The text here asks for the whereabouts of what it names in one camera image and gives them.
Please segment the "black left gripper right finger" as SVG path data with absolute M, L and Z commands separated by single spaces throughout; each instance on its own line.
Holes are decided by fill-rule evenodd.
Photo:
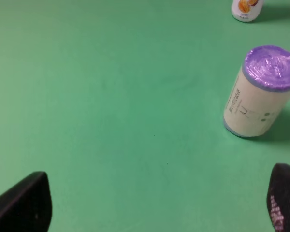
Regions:
M 274 230 L 290 232 L 290 165 L 277 163 L 273 167 L 266 203 Z

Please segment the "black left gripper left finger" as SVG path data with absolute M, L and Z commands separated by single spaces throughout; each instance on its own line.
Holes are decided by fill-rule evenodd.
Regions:
M 0 195 L 0 232 L 46 232 L 51 219 L 46 172 L 33 172 Z

